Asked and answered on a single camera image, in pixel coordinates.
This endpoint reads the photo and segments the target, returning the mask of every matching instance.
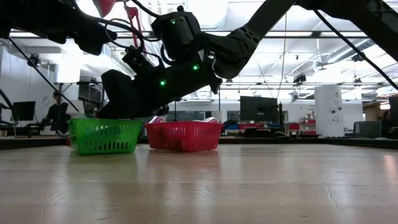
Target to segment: table surface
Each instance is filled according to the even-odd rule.
[[[398,223],[397,158],[318,144],[0,151],[0,223]]]

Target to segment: green led light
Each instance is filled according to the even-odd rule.
[[[192,69],[194,70],[194,71],[197,71],[197,70],[199,70],[199,65],[194,65],[193,67],[192,67]]]

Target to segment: red plastic basket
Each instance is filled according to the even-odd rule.
[[[195,152],[216,149],[223,125],[182,121],[145,124],[145,127],[151,148]]]

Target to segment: wooden table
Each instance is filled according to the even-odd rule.
[[[0,223],[398,223],[397,157],[316,144],[0,151]]]

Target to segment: green basket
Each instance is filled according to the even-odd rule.
[[[71,147],[80,155],[130,153],[136,149],[142,121],[71,119]]]

